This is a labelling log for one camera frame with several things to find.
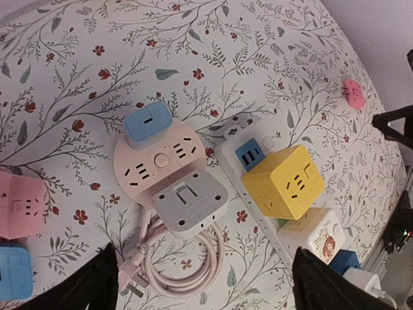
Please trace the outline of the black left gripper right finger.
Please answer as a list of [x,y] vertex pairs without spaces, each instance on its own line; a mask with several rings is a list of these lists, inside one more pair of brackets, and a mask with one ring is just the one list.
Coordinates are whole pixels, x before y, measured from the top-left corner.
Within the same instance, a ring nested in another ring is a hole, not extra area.
[[292,265],[296,309],[392,309],[356,287],[308,249],[298,248]]

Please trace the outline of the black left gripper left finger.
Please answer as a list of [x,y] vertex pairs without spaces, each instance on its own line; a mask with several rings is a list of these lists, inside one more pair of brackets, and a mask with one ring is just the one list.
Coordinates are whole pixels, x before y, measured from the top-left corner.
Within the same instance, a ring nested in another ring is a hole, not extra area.
[[115,309],[118,266],[114,246],[105,248],[57,286],[28,302],[29,309]]

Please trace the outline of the dark blue cube socket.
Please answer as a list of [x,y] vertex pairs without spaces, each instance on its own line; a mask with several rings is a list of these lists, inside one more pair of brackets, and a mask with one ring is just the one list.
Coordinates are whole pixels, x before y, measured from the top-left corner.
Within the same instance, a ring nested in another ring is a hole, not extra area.
[[343,276],[349,268],[361,269],[357,254],[354,251],[340,249],[329,267]]

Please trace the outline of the small pink plug adapter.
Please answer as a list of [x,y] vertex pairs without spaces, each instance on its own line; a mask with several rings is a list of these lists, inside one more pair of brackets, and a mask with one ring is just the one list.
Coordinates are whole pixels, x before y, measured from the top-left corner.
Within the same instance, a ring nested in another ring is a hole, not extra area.
[[348,105],[358,110],[365,108],[366,101],[361,85],[353,79],[347,79],[344,82],[344,87]]

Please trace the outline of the white cartoon cube socket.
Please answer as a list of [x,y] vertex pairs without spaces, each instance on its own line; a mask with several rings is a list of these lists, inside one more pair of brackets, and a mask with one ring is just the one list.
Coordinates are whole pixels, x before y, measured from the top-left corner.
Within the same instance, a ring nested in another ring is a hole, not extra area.
[[346,240],[336,212],[331,208],[315,207],[309,208],[300,219],[287,221],[278,236],[291,256],[302,247],[326,264],[334,259]]

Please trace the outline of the yellow cube socket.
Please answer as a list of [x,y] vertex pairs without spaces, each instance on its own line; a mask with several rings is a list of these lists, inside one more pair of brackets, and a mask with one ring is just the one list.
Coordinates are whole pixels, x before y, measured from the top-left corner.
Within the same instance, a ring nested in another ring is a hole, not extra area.
[[325,189],[304,145],[270,153],[241,179],[266,217],[298,220]]

